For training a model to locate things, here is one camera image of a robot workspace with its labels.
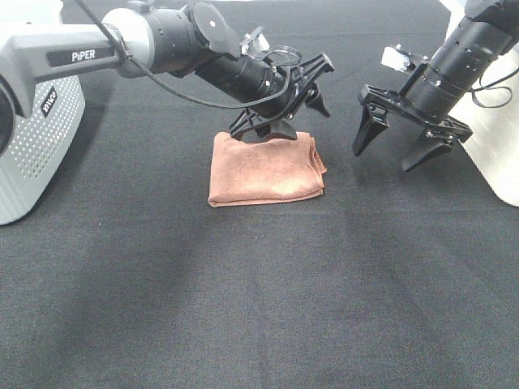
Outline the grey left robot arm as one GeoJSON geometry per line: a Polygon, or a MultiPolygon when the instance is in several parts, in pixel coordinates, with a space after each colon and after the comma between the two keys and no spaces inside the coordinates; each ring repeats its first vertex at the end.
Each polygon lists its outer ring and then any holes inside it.
{"type": "Polygon", "coordinates": [[[326,114],[316,80],[329,57],[303,61],[294,48],[269,46],[262,29],[239,36],[206,2],[179,9],[130,1],[89,24],[23,24],[1,29],[1,145],[17,117],[32,114],[39,83],[102,69],[131,79],[189,74],[235,99],[231,136],[249,143],[296,139],[290,119],[305,105],[326,114]]]}

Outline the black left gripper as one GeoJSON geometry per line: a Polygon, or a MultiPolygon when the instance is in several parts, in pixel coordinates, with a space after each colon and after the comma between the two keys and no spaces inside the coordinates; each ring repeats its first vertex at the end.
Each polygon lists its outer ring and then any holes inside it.
{"type": "Polygon", "coordinates": [[[297,133],[290,120],[302,105],[330,117],[317,79],[333,71],[332,61],[325,53],[290,67],[285,72],[288,84],[281,89],[281,94],[244,109],[230,125],[230,136],[238,141],[296,140],[297,133]]]}

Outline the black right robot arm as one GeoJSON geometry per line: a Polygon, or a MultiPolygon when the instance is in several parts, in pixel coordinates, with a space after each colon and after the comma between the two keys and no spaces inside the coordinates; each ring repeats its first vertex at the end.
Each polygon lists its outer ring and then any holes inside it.
{"type": "Polygon", "coordinates": [[[396,92],[366,85],[358,95],[362,120],[352,146],[358,156],[382,131],[389,113],[408,118],[422,133],[402,161],[410,171],[453,150],[471,135],[468,125],[450,117],[456,103],[474,92],[474,83],[518,42],[516,1],[468,1],[464,16],[429,60],[405,52],[405,84],[396,92]]]}

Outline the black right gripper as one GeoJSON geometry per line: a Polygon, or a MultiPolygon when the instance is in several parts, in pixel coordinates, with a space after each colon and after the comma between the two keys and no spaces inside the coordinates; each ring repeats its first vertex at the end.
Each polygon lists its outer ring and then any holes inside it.
{"type": "Polygon", "coordinates": [[[352,151],[360,156],[369,143],[389,128],[387,116],[393,113],[421,126],[423,132],[401,162],[409,172],[431,158],[451,152],[453,140],[465,142],[473,131],[463,122],[446,117],[439,124],[424,120],[414,113],[396,92],[365,85],[358,94],[362,105],[362,118],[352,151]]]}

